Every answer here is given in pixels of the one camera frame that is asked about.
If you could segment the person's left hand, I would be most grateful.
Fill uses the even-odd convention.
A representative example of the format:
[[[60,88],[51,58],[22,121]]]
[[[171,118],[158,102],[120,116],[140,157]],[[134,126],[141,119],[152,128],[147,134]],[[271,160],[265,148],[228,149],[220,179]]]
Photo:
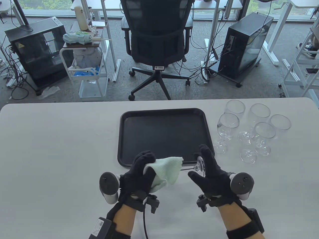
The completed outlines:
[[[145,173],[143,171],[147,164],[155,161],[155,155],[151,151],[144,151],[136,156],[130,170],[120,176],[119,203],[139,212],[144,211],[143,201],[151,191],[156,173],[152,168],[148,168]]]

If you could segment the person's right hand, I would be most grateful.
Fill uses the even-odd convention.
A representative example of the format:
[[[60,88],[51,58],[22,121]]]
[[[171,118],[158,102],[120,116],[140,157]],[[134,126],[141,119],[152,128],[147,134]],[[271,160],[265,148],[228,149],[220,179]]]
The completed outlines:
[[[208,146],[199,146],[199,153],[205,165],[205,176],[200,176],[194,171],[188,172],[188,177],[202,190],[203,199],[211,207],[224,206],[238,203],[239,198],[231,191],[228,172],[222,170],[215,160],[215,153]]]

